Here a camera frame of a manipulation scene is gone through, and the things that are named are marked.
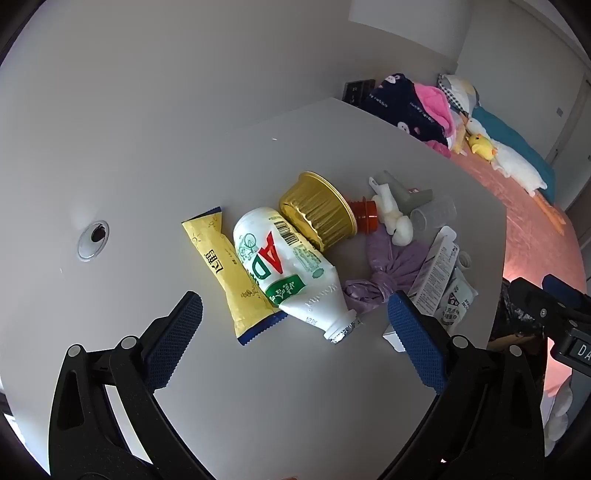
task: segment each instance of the pink bedsheet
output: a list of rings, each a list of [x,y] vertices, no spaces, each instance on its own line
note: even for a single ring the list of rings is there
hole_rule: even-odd
[[[503,276],[511,281],[524,277],[541,286],[547,274],[552,274],[573,288],[587,292],[583,260],[574,229],[566,215],[564,236],[555,229],[545,213],[527,192],[513,179],[494,171],[487,161],[472,154],[467,157],[452,153],[452,161],[461,166],[507,208],[507,235]],[[571,369],[550,357],[553,343],[548,341],[548,367],[544,389],[556,394],[558,387],[570,375]]]

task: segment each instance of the purple plastic bag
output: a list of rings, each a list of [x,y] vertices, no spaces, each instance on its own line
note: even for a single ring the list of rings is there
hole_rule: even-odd
[[[429,251],[417,241],[406,247],[393,245],[381,223],[367,236],[366,250],[371,280],[347,280],[343,286],[347,305],[358,314],[379,307],[397,290],[408,292]]]

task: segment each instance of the barcode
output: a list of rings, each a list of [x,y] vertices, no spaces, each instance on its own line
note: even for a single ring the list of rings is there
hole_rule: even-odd
[[[273,222],[279,230],[279,235],[281,235],[282,239],[285,240],[287,245],[293,245],[298,241],[297,236],[293,233],[287,223],[283,220],[279,220],[278,222]]]

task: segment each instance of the navy blue clothing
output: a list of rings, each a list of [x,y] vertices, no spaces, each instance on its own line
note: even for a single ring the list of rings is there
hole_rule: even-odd
[[[361,103],[361,110],[380,117],[421,142],[435,140],[447,146],[443,127],[423,108],[414,83],[402,73],[387,77]]]

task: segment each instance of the pink towel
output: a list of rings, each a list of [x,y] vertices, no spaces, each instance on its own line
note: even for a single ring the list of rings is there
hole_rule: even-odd
[[[428,87],[420,83],[414,84],[414,91],[418,99],[421,100],[425,111],[443,127],[445,136],[451,137],[456,132],[456,124],[453,121],[445,93],[436,87]]]
[[[441,145],[436,140],[429,140],[428,142],[423,142],[423,143],[426,146],[428,146],[429,148],[432,148],[433,150],[440,153],[441,155],[443,155],[446,158],[452,157],[452,152],[450,152],[449,148],[447,148],[445,145]]]

